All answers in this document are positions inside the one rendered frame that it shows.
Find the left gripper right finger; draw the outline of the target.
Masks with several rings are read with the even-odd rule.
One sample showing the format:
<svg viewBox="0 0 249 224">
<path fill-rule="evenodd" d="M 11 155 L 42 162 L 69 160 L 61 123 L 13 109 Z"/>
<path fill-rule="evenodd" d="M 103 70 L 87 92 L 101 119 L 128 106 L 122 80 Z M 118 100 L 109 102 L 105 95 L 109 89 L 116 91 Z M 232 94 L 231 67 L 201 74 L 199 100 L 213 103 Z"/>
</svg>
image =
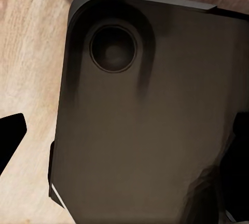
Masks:
<svg viewBox="0 0 249 224">
<path fill-rule="evenodd" d="M 237 113 L 232 131 L 249 154 L 249 115 Z"/>
</svg>

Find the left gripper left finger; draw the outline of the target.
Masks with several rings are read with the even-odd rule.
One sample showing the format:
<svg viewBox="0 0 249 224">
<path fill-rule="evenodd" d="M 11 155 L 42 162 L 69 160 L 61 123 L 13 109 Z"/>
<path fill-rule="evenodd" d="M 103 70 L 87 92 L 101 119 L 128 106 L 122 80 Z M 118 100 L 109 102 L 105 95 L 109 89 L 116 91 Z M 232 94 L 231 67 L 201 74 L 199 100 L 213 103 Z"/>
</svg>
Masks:
<svg viewBox="0 0 249 224">
<path fill-rule="evenodd" d="M 27 126 L 22 113 L 0 119 L 0 175 L 26 133 Z"/>
</svg>

